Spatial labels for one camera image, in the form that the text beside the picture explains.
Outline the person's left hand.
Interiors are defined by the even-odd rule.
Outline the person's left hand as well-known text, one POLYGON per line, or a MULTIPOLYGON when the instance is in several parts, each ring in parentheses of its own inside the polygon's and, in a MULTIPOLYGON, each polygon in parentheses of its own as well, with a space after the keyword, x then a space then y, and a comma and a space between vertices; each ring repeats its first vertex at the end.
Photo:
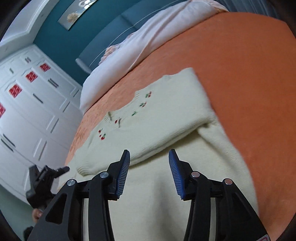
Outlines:
POLYGON ((34 223, 37 223, 38 220, 41 218, 41 216, 43 215, 43 211, 40 209, 33 209, 32 211, 32 219, 34 221, 34 223))

